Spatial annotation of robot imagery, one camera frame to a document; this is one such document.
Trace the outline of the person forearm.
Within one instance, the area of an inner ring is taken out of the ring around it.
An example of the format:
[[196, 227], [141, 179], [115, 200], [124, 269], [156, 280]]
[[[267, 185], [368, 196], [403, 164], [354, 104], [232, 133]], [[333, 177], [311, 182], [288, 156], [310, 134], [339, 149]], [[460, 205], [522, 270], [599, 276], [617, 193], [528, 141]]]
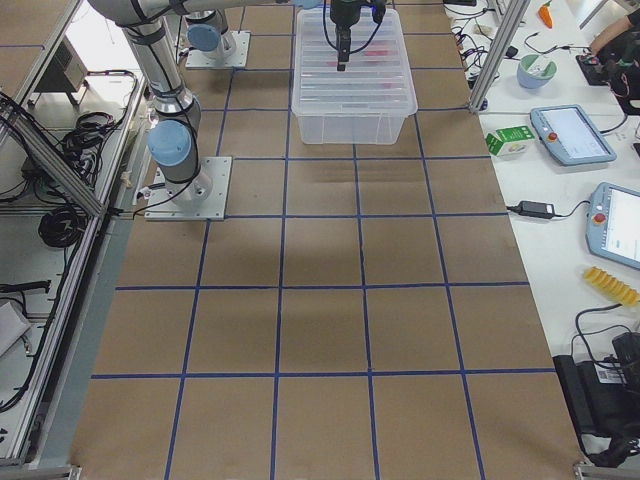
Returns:
[[602, 32], [600, 32], [594, 40], [591, 42], [589, 49], [592, 55], [596, 56], [599, 52], [612, 40], [624, 32], [629, 31], [633, 27], [639, 24], [639, 10], [628, 14], [619, 20], [608, 25]]

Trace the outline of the black gripper over box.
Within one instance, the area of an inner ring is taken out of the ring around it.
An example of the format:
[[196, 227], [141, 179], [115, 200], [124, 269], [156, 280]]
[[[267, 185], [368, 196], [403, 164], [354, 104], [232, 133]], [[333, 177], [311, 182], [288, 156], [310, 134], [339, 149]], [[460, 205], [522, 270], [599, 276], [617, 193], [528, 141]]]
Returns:
[[371, 10], [372, 20], [380, 25], [386, 14], [385, 0], [335, 0], [330, 4], [329, 18], [336, 25], [337, 70], [343, 72], [350, 58], [351, 29], [340, 25], [355, 25], [363, 8]]

